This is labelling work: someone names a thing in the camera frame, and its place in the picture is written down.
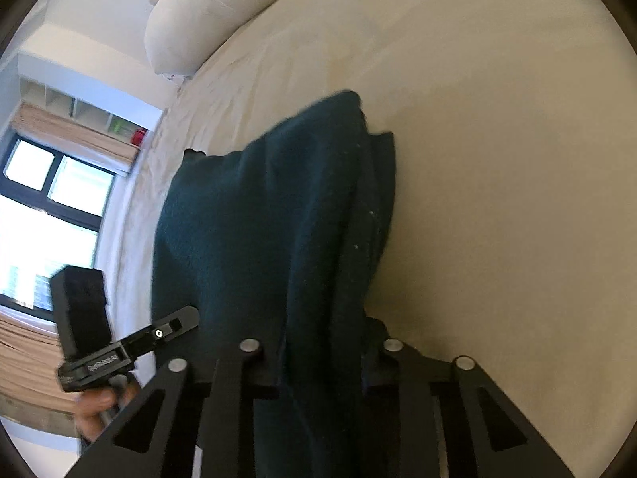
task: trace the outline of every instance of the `red object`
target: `red object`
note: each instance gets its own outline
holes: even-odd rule
[[[141,145],[141,141],[144,140],[144,136],[146,135],[147,132],[148,132],[147,129],[144,129],[143,127],[139,127],[135,131],[135,133],[133,133],[133,138],[131,138],[131,143],[139,147]]]

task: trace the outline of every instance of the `beige bed sheet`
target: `beige bed sheet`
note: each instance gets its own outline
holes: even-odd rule
[[[598,477],[637,418],[637,57],[599,0],[277,2],[182,90],[139,168],[120,330],[149,319],[184,148],[241,149],[341,88],[396,135],[367,311],[429,356],[474,356]]]

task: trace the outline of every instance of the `dark green cloth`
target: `dark green cloth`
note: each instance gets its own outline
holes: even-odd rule
[[[220,346],[285,324],[281,397],[255,405],[260,477],[358,474],[363,301],[396,170],[393,135],[370,135],[360,106],[341,92],[243,151],[186,151],[157,226],[152,317],[201,314],[158,366],[182,356],[209,379]]]

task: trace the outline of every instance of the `window frame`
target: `window frame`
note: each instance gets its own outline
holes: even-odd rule
[[[66,153],[63,153],[62,151],[58,151],[57,149],[50,148],[29,138],[25,138],[15,131],[10,130],[7,132],[7,135],[10,136],[10,139],[4,146],[2,146],[4,147],[4,150],[0,153],[0,196],[4,196],[5,198],[11,199],[12,201],[18,202],[35,210],[44,211],[50,216],[58,218],[59,220],[98,233],[96,249],[93,253],[93,260],[91,261],[91,266],[94,266],[97,247],[100,242],[100,228],[102,225],[103,215],[106,211],[106,206],[108,204],[111,193],[113,192],[113,187],[115,186],[115,177],[117,175],[110,170],[104,169],[103,167],[89,164],[84,160],[80,160],[76,157],[70,156]],[[21,183],[14,182],[13,180],[7,178],[5,175],[5,171],[8,167],[9,161],[11,160],[11,157],[13,156],[19,142],[26,142],[53,155],[53,162],[49,167],[49,172],[47,173],[47,177],[41,190],[36,190],[29,186],[22,185]],[[53,183],[55,182],[55,176],[64,157],[78,161],[79,163],[85,164],[89,167],[93,167],[94,169],[101,170],[113,176],[111,186],[108,189],[108,194],[106,195],[106,201],[104,201],[104,210],[102,211],[102,216],[84,212],[84,210],[79,210],[72,206],[55,202],[49,198],[49,192]],[[33,308],[23,306],[10,296],[2,293],[0,293],[0,305],[17,310],[22,313],[26,313],[35,318],[48,320],[51,322],[53,321],[52,311],[36,306],[33,306]]]

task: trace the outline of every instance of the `window pane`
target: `window pane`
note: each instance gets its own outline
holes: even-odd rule
[[[102,215],[113,175],[64,157],[49,198],[94,215]]]
[[[49,278],[66,264],[90,268],[98,234],[0,196],[0,293],[51,310]]]
[[[4,175],[14,182],[42,190],[53,158],[49,151],[18,140]]]

